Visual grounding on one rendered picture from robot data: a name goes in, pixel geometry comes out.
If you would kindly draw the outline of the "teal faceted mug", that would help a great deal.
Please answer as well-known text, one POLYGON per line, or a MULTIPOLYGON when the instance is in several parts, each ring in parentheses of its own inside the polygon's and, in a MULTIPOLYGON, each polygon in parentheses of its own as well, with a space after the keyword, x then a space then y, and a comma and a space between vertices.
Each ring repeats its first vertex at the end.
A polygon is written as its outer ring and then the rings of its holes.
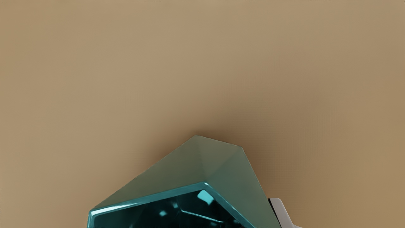
POLYGON ((195 135, 95 206, 87 228, 282 228, 241 146, 195 135))

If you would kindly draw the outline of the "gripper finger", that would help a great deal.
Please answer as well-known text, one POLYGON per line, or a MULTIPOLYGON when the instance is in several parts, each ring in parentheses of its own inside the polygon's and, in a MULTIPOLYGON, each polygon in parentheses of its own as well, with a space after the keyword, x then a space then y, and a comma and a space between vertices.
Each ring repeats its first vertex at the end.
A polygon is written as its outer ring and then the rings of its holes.
POLYGON ((293 224, 281 199, 269 198, 268 201, 282 228, 302 228, 293 224))

